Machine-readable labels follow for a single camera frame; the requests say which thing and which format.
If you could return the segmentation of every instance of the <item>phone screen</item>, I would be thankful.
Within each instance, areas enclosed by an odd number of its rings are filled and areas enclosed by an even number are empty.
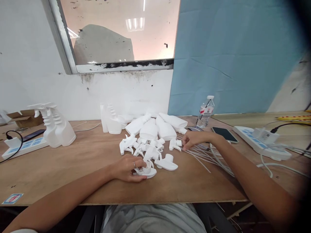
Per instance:
[[[238,142],[237,139],[229,132],[229,130],[224,128],[212,127],[213,131],[221,136],[223,136],[226,140],[232,142]]]
[[[44,133],[45,129],[40,129],[40,130],[37,130],[36,132],[33,132],[31,134],[28,134],[27,136],[23,137],[23,141],[26,142],[42,133]]]

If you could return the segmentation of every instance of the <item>blue wall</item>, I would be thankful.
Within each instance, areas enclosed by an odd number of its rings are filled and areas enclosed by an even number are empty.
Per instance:
[[[181,0],[170,115],[266,112],[305,51],[282,0]]]

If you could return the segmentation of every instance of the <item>wooden table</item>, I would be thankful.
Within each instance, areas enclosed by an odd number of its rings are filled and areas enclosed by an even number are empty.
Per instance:
[[[191,126],[194,125],[195,117],[186,117],[186,120]],[[75,127],[83,122],[73,121],[71,124]],[[99,122],[88,121],[75,127],[74,130],[89,129]],[[210,120],[207,130],[210,130],[212,126],[232,129],[231,126],[215,119]],[[23,135],[42,128],[44,128],[43,125],[33,127]],[[23,193],[24,195],[15,205],[31,205],[55,189],[113,163],[121,157],[119,143],[125,138],[125,133],[123,131],[120,135],[104,134],[102,127],[98,126],[90,131],[76,132],[77,139],[68,147],[60,146],[56,149],[45,147],[0,164],[0,203],[13,193]],[[259,155],[237,134],[232,133],[239,140],[234,147],[252,162],[259,164]],[[174,162],[179,166],[177,170],[170,172],[156,168],[156,176],[141,183],[113,180],[98,189],[82,204],[247,201],[239,183],[221,168],[204,162],[211,171],[209,173],[191,155],[177,150],[169,151],[168,144],[169,142],[164,144],[165,148],[162,154],[170,153],[174,156]],[[2,141],[0,152],[3,153],[6,149],[7,147]],[[265,158],[265,161],[272,162],[269,158]],[[310,159],[296,154],[282,164],[307,173],[310,161]],[[306,178],[279,167],[271,167],[271,170],[274,173],[273,179],[277,183],[290,194],[299,197],[307,183]]]

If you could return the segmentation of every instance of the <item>sticker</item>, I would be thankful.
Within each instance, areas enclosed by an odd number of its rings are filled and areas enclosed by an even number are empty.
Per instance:
[[[18,201],[18,199],[21,198],[21,196],[24,194],[12,194],[11,196],[9,196],[9,198],[7,198],[2,205],[11,205],[14,204],[15,202]]]
[[[214,110],[214,107],[208,106],[208,107],[204,107],[204,105],[201,106],[200,109],[200,114],[204,114],[204,113],[212,113]]]

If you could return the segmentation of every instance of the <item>window frame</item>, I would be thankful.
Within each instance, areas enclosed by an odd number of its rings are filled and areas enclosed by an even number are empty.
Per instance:
[[[68,74],[84,74],[99,72],[122,72],[122,71],[141,71],[141,70],[171,70],[174,68],[174,58],[143,60],[143,61],[121,61],[111,63],[96,63],[76,65],[74,50],[71,44],[70,36],[67,29],[65,15],[60,0],[48,0],[54,22],[58,29],[61,39],[65,58],[62,58],[65,70]]]

